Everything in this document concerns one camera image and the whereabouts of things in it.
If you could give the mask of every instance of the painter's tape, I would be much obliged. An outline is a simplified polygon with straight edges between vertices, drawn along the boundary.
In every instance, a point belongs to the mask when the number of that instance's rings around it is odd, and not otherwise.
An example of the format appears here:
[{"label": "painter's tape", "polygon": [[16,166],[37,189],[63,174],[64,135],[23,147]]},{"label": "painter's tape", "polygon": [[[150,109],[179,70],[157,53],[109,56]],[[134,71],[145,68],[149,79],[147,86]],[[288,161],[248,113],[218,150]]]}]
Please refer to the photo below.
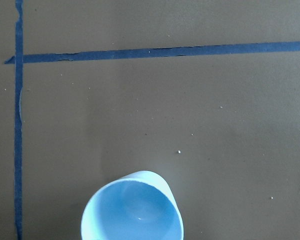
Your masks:
[{"label": "painter's tape", "polygon": [[17,239],[22,240],[22,121],[23,87],[23,0],[15,0],[19,17],[15,23],[15,99],[14,99],[14,222]]},{"label": "painter's tape", "polygon": [[[253,54],[297,51],[300,51],[300,41],[182,46],[171,48],[143,48],[109,51],[83,51],[78,53],[29,54],[23,56],[23,62],[27,64],[59,61],[138,59],[177,56]],[[5,64],[13,64],[14,62],[14,57],[11,57],[10,59],[5,61]]]}]

